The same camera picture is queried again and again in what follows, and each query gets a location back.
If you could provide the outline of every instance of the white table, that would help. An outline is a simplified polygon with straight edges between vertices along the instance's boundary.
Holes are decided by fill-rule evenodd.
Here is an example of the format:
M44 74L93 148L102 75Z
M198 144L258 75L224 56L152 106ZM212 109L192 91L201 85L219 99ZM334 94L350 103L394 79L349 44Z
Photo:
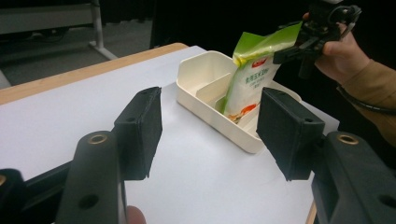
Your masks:
M162 87L163 135L150 178L126 182L148 223L305 223L311 180L287 182L266 148L249 154L176 101L190 47L0 105L0 169L24 179L71 161L87 133L110 131L134 95Z

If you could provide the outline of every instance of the human hand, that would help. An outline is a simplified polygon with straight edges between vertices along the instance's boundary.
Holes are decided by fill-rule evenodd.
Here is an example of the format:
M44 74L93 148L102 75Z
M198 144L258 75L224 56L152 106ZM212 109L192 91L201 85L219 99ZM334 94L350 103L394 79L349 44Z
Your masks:
M307 13L304 14L303 19L306 20L308 16ZM343 32L346 26L339 25ZM370 62L370 58L361 50L351 32L339 41L326 42L322 53L315 61L315 66L340 85L356 76Z
M128 224L146 224L142 211L135 206L128 205L126 207L126 216L128 217Z

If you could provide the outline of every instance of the plastic container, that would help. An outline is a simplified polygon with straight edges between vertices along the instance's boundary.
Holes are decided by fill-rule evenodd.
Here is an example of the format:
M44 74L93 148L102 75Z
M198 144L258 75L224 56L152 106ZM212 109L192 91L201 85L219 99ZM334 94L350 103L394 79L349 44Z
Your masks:
M177 101L246 152L257 153L265 148L256 134L260 107L247 113L238 124L218 111L235 70L236 65L230 57L213 50L181 61L177 74ZM296 92L275 81L269 87L302 101Z

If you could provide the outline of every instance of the black cable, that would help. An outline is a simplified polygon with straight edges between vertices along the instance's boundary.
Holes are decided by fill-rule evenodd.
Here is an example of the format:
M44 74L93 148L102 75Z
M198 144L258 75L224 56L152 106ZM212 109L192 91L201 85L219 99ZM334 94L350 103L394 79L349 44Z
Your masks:
M349 95L349 93L346 92L346 90L344 90L344 88L342 88L341 86L338 86L337 88L340 92L341 95L343 95L350 103L357 105L361 108L370 110L370 111L374 111L377 113L382 113L382 114L387 114L387 115L396 115L396 110L394 109L389 109L389 108L384 108L384 107L380 107L380 106L375 106L375 105L368 105L358 99L356 99L355 97Z

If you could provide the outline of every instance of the red logo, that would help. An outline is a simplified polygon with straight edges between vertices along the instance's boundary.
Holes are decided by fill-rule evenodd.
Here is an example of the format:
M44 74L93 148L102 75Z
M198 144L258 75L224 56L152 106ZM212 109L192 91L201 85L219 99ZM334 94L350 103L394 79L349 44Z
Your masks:
M256 62L254 62L254 63L251 65L251 67L252 67L252 68L258 67L258 66L264 64L265 61L267 61L267 58L259 59L259 60L257 60Z

